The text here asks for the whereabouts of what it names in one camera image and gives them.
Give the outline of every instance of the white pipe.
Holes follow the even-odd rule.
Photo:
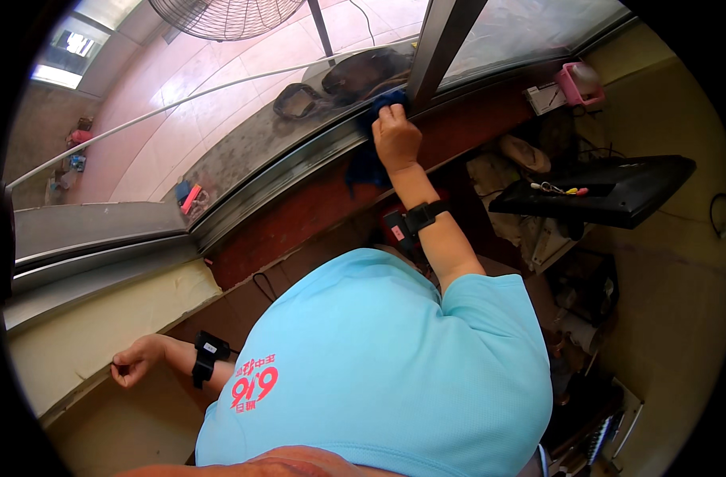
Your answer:
[[[186,101],[190,101],[192,99],[196,99],[196,98],[198,98],[200,96],[204,96],[206,94],[209,94],[210,92],[217,91],[218,89],[223,89],[223,88],[227,88],[228,86],[237,85],[237,84],[239,84],[241,82],[244,82],[244,81],[257,80],[259,78],[264,78],[265,76],[277,75],[277,74],[282,73],[282,72],[289,72],[289,71],[294,71],[294,70],[301,70],[302,68],[307,68],[309,66],[320,65],[321,63],[327,62],[329,60],[334,60],[336,58],[339,58],[340,56],[347,56],[347,55],[356,54],[356,53],[359,53],[359,52],[364,52],[364,51],[369,51],[369,50],[377,50],[379,48],[391,47],[393,45],[399,45],[399,44],[402,44],[402,43],[413,43],[414,41],[415,41],[415,38],[410,38],[410,39],[407,39],[407,40],[395,41],[394,43],[387,43],[387,44],[378,45],[378,46],[375,46],[375,47],[358,48],[358,50],[351,50],[351,51],[346,51],[346,52],[340,52],[340,53],[337,53],[336,55],[328,56],[327,58],[323,58],[323,59],[318,60],[318,61],[308,62],[308,63],[305,63],[303,65],[299,65],[299,66],[291,66],[289,68],[283,68],[282,70],[275,70],[275,71],[270,71],[270,72],[263,72],[263,73],[260,73],[258,75],[250,76],[248,78],[237,79],[236,81],[227,82],[227,83],[225,83],[223,85],[215,86],[214,88],[209,88],[209,89],[206,89],[204,91],[197,92],[195,95],[190,95],[190,96],[186,96],[183,99],[178,99],[177,101],[172,102],[169,105],[166,105],[166,106],[164,106],[162,108],[159,108],[159,109],[155,109],[155,110],[153,110],[153,111],[151,111],[149,113],[144,114],[143,116],[140,116],[139,118],[135,118],[133,120],[127,121],[125,124],[122,124],[120,126],[117,126],[114,129],[108,130],[108,131],[106,131],[103,134],[98,134],[95,138],[92,138],[90,140],[86,140],[83,143],[78,144],[77,146],[72,147],[71,149],[69,149],[65,153],[59,154],[58,156],[54,157],[53,159],[50,159],[48,162],[42,164],[41,166],[35,167],[34,169],[30,170],[29,172],[27,172],[23,176],[17,178],[15,181],[11,182],[7,186],[7,188],[9,190],[10,189],[13,189],[15,186],[18,186],[21,182],[24,182],[27,178],[30,178],[30,177],[34,176],[36,173],[39,173],[40,171],[43,171],[44,169],[52,166],[53,164],[55,164],[59,160],[65,158],[65,157],[69,157],[72,154],[76,153],[78,150],[84,149],[87,146],[90,146],[91,144],[96,143],[96,142],[98,142],[99,140],[101,140],[103,138],[108,138],[110,135],[115,134],[115,133],[118,133],[118,132],[120,132],[120,130],[122,130],[124,128],[129,128],[133,124],[139,123],[140,121],[142,121],[144,119],[148,119],[148,118],[150,118],[151,116],[153,116],[155,114],[159,114],[162,111],[166,111],[167,109],[174,108],[175,106],[178,106],[178,105],[182,105]]]

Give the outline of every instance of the black wrist strap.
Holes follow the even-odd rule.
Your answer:
[[[416,205],[406,214],[406,226],[408,232],[416,235],[416,232],[435,223],[435,217],[443,212],[450,211],[448,203],[445,201],[437,201],[431,204],[424,202]]]
[[[203,330],[196,333],[194,348],[196,363],[190,374],[194,377],[194,387],[199,389],[204,386],[204,381],[212,378],[215,361],[227,359],[231,353],[237,353],[231,350],[227,342]]]

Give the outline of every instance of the fluorescent light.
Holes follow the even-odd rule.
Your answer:
[[[69,89],[76,89],[82,76],[69,71],[59,70],[47,65],[37,65],[32,73],[33,80],[46,81]]]

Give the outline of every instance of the right hand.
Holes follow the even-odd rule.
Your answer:
[[[384,106],[371,125],[379,159],[389,174],[418,165],[421,132],[406,119],[403,105]]]
[[[111,363],[111,377],[123,388],[133,387],[148,369],[165,356],[165,336],[147,334],[140,337],[131,347],[114,355]]]

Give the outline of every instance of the fan guard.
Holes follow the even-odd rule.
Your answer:
[[[256,37],[285,22],[304,0],[149,0],[168,24],[205,40]]]

